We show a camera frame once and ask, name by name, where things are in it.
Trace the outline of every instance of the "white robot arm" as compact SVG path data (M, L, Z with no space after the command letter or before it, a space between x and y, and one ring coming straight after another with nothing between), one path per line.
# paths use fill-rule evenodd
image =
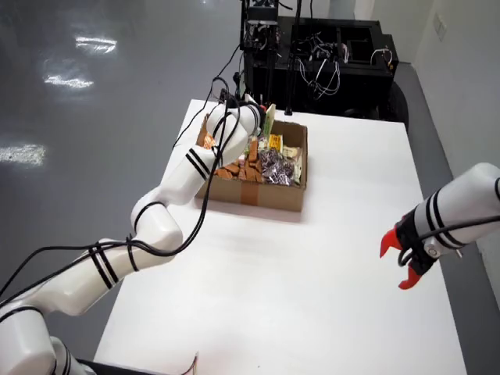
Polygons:
M225 105L218 105L206 124L217 146L206 150L194 145L177 168L132 210L136 231L132 243L142 241L161 254L153 255L130 244L96 252L13 301L0 304L0 343L9 342L9 348L0 348L0 375L51 373L58 353L66 352L60 341L49 337L43 315L53 311L81 315L126 275L173 259L169 255L182 245L183 234L168 206L189 202L215 168L232 163L242 154L248 137L265 119L263 110L249 100L240 103L239 109L228 111ZM100 240L96 249L110 241ZM58 361L54 373L63 373L62 362ZM73 366L73 373L85 373L78 368Z
M380 257L390 247L401 250L399 265L409 265L399 287L406 290L442 255L461 256L460 248L499 228L500 169L483 162L404 215L382 239Z

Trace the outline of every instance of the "white table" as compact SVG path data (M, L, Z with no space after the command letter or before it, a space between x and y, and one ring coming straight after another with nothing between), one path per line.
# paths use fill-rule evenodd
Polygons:
M191 101L183 128L201 107ZM397 252L379 259L422 200L403 124L277 118L309 128L302 213L210 202L188 250L123 282L95 361L177 374L199 352L199 375L465 374L439 263L400 291ZM171 208L185 234L199 207Z

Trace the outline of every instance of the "cardboard box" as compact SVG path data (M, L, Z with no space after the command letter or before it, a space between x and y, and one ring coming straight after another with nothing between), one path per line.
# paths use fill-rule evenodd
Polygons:
M197 145L203 147L206 136L205 121L198 135ZM242 180L224 180L218 176L212 179L209 198L222 201L257 205L271 209L286 209L287 211L302 211L305 187L307 185L307 127L297 123L274 121L273 134L283 134L283 143L290 147L302 148L302 175L300 186L284 186L274 184L259 184L258 182ZM203 198L207 183L197 193Z

